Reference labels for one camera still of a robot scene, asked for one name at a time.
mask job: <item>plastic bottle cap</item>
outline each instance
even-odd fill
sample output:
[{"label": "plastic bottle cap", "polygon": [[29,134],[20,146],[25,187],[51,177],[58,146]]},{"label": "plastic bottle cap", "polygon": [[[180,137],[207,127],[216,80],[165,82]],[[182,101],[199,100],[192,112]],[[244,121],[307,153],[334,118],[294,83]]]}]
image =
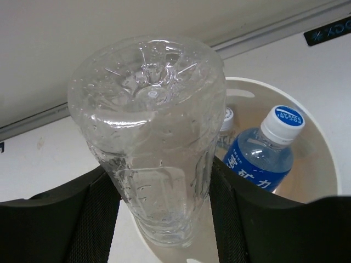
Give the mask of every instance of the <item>plastic bottle cap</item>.
[{"label": "plastic bottle cap", "polygon": [[262,133],[272,142],[289,145],[305,126],[305,120],[296,110],[275,106],[261,123]]},{"label": "plastic bottle cap", "polygon": [[231,108],[225,108],[225,117],[224,117],[224,122],[222,124],[222,127],[220,128],[220,131],[226,131],[230,130],[234,126],[234,112],[232,111]]}]

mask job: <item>clear plastic bottle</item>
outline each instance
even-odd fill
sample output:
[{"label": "clear plastic bottle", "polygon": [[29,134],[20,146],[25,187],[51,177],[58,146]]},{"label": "clear plastic bottle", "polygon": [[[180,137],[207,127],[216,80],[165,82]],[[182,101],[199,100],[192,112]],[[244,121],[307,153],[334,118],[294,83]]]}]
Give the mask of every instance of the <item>clear plastic bottle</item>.
[{"label": "clear plastic bottle", "polygon": [[220,128],[216,156],[223,160],[225,154],[228,152],[230,145],[233,143],[236,134],[236,127],[234,125],[234,112],[231,108],[225,109],[225,117],[222,127]]},{"label": "clear plastic bottle", "polygon": [[273,192],[293,165],[289,145],[305,125],[300,113],[287,106],[275,106],[260,128],[244,130],[224,157],[239,176]]},{"label": "clear plastic bottle", "polygon": [[221,58],[186,37],[125,39],[70,80],[73,120],[157,245],[186,247],[197,231],[225,96]]}]

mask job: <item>bottle label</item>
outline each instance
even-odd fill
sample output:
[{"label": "bottle label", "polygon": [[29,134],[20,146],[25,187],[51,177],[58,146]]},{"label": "bottle label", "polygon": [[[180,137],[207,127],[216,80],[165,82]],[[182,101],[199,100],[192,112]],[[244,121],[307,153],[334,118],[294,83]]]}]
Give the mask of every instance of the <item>bottle label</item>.
[{"label": "bottle label", "polygon": [[282,122],[290,126],[300,126],[303,118],[300,113],[286,106],[279,106],[275,109],[275,114]]},{"label": "bottle label", "polygon": [[273,192],[290,172],[274,173],[262,170],[251,164],[240,152],[237,139],[234,141],[229,151],[226,153],[223,162],[239,176],[253,182],[255,185],[269,192]]}]

